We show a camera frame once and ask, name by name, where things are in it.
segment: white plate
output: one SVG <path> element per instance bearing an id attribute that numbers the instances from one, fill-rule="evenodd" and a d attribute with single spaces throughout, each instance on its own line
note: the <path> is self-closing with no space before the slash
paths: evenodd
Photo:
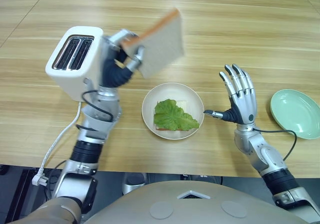
<path id="1" fill-rule="evenodd" d="M 204 104 L 199 95 L 186 85 L 179 83 L 165 83 L 150 90 L 142 103 L 142 118 L 146 126 L 154 134 L 168 140 L 181 140 L 187 138 L 198 130 L 193 128 L 189 131 L 156 130 L 154 121 L 154 109 L 158 102 L 166 99 L 182 101 L 184 111 L 190 114 L 199 123 L 199 128 L 204 120 Z"/>

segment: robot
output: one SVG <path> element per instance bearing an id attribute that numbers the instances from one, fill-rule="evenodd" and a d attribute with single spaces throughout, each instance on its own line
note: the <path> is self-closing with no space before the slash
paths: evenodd
<path id="1" fill-rule="evenodd" d="M 62 170 L 52 198 L 29 216 L 12 222 L 80 223 L 94 201 L 99 156 L 121 116 L 117 87 L 126 83 L 143 61 L 144 48 L 124 68 L 127 55 L 120 42 L 132 32 L 122 30 L 104 37 L 101 79 L 97 90 L 85 79 L 85 120 L 73 152 Z M 225 83 L 231 108 L 205 114 L 234 122 L 235 144 L 248 157 L 273 194 L 276 206 L 232 188 L 202 181 L 166 181 L 140 187 L 92 216 L 86 223 L 320 223 L 320 209 L 299 186 L 279 152 L 269 145 L 255 126 L 256 93 L 249 74 L 237 65 L 225 66 L 219 75 Z"/>

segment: wooden table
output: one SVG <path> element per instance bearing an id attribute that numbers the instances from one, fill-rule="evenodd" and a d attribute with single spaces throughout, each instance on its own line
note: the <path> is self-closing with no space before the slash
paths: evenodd
<path id="1" fill-rule="evenodd" d="M 269 110 L 277 90 L 296 89 L 320 102 L 320 0 L 0 0 L 0 162 L 39 166 L 74 118 L 78 104 L 44 71 L 68 28 L 139 34 L 172 7 L 182 13 L 186 55 L 151 79 L 136 73 L 119 89 L 124 113 L 99 169 L 257 176 L 234 144 L 234 124 L 206 117 L 192 137 L 167 141 L 144 125 L 143 98 L 158 84 L 179 82 L 197 91 L 206 108 L 225 110 L 218 72 L 236 63 L 254 81 L 257 125 L 279 129 Z M 65 135 L 48 167 L 69 158 L 76 135 L 76 128 Z M 293 142 L 285 133 L 264 136 L 283 156 Z M 320 177 L 320 141 L 299 139 L 287 164 L 296 177 Z"/>

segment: lettuce leaf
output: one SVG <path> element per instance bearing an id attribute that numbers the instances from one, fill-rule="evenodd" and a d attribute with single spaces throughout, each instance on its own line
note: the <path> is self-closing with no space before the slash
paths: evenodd
<path id="1" fill-rule="evenodd" d="M 199 128 L 199 123 L 191 115 L 185 113 L 182 108 L 178 107 L 175 100 L 167 99 L 161 101 L 154 109 L 156 113 L 153 122 L 159 129 L 190 130 Z"/>

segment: floor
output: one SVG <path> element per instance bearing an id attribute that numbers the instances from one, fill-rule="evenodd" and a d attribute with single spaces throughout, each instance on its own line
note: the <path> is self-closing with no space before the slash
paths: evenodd
<path id="1" fill-rule="evenodd" d="M 6 175 L 0 175 L 0 223 L 4 223 L 8 213 L 11 200 L 14 196 L 17 183 L 24 167 L 11 166 Z M 96 199 L 92 210 L 82 217 L 82 222 L 90 216 L 111 204 L 122 196 L 123 172 L 98 172 L 95 178 L 98 179 Z M 173 174 L 153 174 L 148 175 L 150 183 L 166 180 L 180 180 L 180 175 Z M 309 192 L 310 196 L 320 206 L 320 195 L 318 187 L 320 178 L 317 179 L 298 179 L 301 186 Z M 273 204 L 272 195 L 265 186 L 261 178 L 240 178 L 224 177 L 223 185 L 235 188 L 245 193 L 251 194 L 266 202 Z M 44 201 L 42 187 L 30 186 L 26 196 L 20 217 L 28 215 Z"/>

